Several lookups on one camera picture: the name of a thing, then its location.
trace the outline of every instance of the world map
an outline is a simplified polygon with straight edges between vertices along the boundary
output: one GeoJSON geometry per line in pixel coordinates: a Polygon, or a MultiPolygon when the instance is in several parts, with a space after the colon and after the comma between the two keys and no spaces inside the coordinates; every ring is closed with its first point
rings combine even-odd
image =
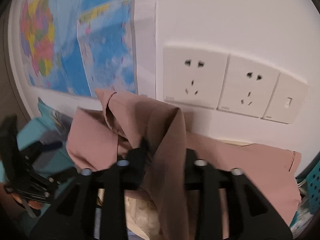
{"type": "Polygon", "coordinates": [[[137,92],[132,0],[24,0],[22,61],[31,85],[96,97],[137,92]]]}

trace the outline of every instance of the blue ocean on map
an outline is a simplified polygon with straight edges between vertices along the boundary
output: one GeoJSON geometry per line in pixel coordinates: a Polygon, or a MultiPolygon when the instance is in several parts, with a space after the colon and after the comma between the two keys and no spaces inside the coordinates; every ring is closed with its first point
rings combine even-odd
{"type": "Polygon", "coordinates": [[[96,97],[136,93],[131,0],[25,0],[22,60],[30,84],[96,97]]]}

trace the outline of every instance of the pink cloth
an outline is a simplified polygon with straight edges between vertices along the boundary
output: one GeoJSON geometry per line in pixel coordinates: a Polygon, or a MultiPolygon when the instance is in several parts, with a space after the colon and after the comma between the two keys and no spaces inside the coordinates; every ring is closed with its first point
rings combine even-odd
{"type": "Polygon", "coordinates": [[[78,109],[71,126],[67,151],[80,168],[110,167],[117,154],[149,143],[146,174],[141,185],[158,210],[165,239],[193,239],[196,198],[184,190],[186,148],[200,159],[229,171],[242,168],[252,182],[290,224],[300,202],[294,178],[299,153],[265,145],[234,146],[187,133],[182,111],[172,105],[129,92],[96,90],[103,111],[78,109]]]}

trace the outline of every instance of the pink garment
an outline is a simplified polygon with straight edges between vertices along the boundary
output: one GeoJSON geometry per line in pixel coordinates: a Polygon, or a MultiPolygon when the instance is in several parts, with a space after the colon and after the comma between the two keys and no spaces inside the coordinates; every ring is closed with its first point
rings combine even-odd
{"type": "Polygon", "coordinates": [[[146,138],[150,152],[141,185],[145,192],[135,194],[153,200],[165,239],[194,237],[197,199],[189,194],[187,198],[183,186],[187,147],[218,169],[242,168],[290,224],[300,202],[294,178],[299,153],[257,144],[228,145],[187,133],[183,113],[175,106],[129,92],[96,90],[96,94],[103,111],[77,110],[67,151],[80,168],[96,171],[110,167],[117,154],[139,147],[146,138]]]}

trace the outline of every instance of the wall plate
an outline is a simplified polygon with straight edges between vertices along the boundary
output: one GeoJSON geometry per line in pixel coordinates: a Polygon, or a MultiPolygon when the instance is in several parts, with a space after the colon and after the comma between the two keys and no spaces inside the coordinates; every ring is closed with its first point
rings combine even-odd
{"type": "Polygon", "coordinates": [[[279,73],[270,66],[230,55],[218,109],[262,117],[279,73]]]}
{"type": "Polygon", "coordinates": [[[292,76],[280,73],[276,89],[263,119],[293,123],[307,94],[308,85],[292,76]]]}
{"type": "Polygon", "coordinates": [[[208,49],[164,47],[164,100],[217,108],[228,55],[208,49]]]}

